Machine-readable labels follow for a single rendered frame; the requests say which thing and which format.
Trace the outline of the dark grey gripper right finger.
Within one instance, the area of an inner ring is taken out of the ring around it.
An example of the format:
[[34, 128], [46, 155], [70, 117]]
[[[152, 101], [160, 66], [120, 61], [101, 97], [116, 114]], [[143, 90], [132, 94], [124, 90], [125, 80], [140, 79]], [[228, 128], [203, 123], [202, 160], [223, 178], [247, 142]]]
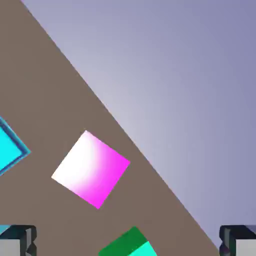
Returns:
[[221, 225], [219, 256], [256, 256], [256, 225]]

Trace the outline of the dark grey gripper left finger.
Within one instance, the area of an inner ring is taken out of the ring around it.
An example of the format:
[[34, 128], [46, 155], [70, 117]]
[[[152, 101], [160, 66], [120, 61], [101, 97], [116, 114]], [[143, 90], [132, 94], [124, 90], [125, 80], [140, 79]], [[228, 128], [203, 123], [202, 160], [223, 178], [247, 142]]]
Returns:
[[0, 225], [0, 256], [37, 256], [34, 225]]

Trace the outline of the small magenta cube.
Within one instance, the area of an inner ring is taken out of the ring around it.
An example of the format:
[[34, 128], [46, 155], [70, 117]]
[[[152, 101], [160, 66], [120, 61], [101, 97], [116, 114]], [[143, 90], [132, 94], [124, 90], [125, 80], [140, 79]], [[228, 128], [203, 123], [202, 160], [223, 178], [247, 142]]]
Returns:
[[84, 131], [51, 178], [100, 209], [130, 161]]

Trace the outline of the small green cube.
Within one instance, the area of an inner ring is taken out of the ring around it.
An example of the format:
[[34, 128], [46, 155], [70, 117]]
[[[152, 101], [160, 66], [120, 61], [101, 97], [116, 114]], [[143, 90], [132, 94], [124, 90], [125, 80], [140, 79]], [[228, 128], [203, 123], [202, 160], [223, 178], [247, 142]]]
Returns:
[[101, 249], [98, 256], [158, 256], [150, 242], [133, 226]]

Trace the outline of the large cyan box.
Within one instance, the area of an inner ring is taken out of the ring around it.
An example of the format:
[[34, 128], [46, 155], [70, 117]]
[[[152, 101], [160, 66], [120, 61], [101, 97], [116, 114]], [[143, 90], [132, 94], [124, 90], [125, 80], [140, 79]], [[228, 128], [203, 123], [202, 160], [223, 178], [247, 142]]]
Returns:
[[30, 149], [0, 116], [0, 176], [30, 153]]

